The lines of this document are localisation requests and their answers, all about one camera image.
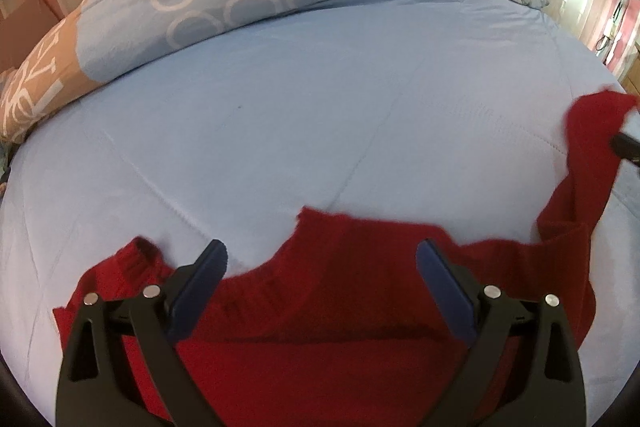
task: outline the silver screw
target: silver screw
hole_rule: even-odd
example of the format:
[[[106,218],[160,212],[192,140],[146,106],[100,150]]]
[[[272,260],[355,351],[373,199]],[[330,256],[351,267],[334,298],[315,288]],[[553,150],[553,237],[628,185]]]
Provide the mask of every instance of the silver screw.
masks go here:
[[[87,306],[93,306],[98,301],[98,294],[96,292],[87,293],[82,299],[82,302]]]
[[[549,293],[549,295],[545,297],[545,302],[549,306],[553,306],[553,308],[555,308],[560,303],[560,299],[558,298],[557,295],[553,295],[553,293]]]
[[[502,292],[500,291],[500,288],[498,288],[498,286],[490,284],[489,286],[484,287],[484,294],[490,299],[497,299],[500,295],[502,295]]]
[[[160,286],[158,286],[157,284],[150,284],[142,290],[142,295],[144,295],[147,299],[158,297],[160,295]]]

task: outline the white fabric section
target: white fabric section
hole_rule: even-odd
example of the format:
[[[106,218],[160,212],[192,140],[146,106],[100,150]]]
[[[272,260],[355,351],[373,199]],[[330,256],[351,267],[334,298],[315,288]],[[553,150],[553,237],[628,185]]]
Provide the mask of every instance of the white fabric section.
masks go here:
[[[52,420],[50,310],[135,235],[172,264],[213,237],[229,275],[266,261],[303,205],[535,240],[566,174],[562,117],[615,81],[508,0],[334,0],[201,42],[67,107],[20,149],[0,207],[0,348]],[[640,136],[640,125],[630,123]],[[640,359],[640,180],[594,237],[580,349],[590,421]]]

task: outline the light blue fitted sheet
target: light blue fitted sheet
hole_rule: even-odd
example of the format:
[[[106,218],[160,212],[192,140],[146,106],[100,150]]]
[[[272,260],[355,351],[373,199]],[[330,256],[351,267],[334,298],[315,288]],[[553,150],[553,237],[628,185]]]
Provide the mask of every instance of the light blue fitted sheet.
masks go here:
[[[68,106],[15,157],[0,349],[52,421],[51,309],[135,235],[175,265],[219,238],[229,275],[266,261],[303,205],[437,223],[462,243],[534,241],[566,173],[562,115],[613,83],[508,0],[334,0],[159,59]],[[592,422],[640,360],[638,216],[625,165],[593,241],[598,307],[580,348]]]

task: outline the blue gripper pad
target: blue gripper pad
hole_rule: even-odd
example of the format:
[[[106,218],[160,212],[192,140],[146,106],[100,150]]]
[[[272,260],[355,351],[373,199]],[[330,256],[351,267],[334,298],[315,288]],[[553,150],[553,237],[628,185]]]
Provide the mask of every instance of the blue gripper pad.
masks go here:
[[[478,336],[474,304],[447,266],[435,243],[429,239],[422,241],[415,253],[415,260],[418,272],[431,292],[449,331],[467,347],[472,346]]]
[[[166,336],[171,343],[191,336],[200,315],[225,276],[228,255],[217,239],[211,241],[193,264],[193,270],[170,310]]]

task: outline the red sweater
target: red sweater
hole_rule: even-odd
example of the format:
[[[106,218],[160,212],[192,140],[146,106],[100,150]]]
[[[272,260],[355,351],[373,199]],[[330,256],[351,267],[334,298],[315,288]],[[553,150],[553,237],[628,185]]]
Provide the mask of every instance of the red sweater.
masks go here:
[[[568,175],[538,217],[536,245],[489,239],[460,247],[432,225],[304,208],[275,256],[223,280],[193,336],[178,343],[193,380],[230,427],[415,427],[466,353],[418,275],[415,249],[427,237],[512,297],[558,295],[580,344],[595,312],[590,237],[620,163],[609,139],[635,103],[604,91],[571,108]],[[54,310],[63,346],[86,293],[126,298],[171,272],[142,238],[90,269],[66,308]],[[135,341],[126,347],[148,409],[167,417]],[[495,408],[513,347],[479,415]]]

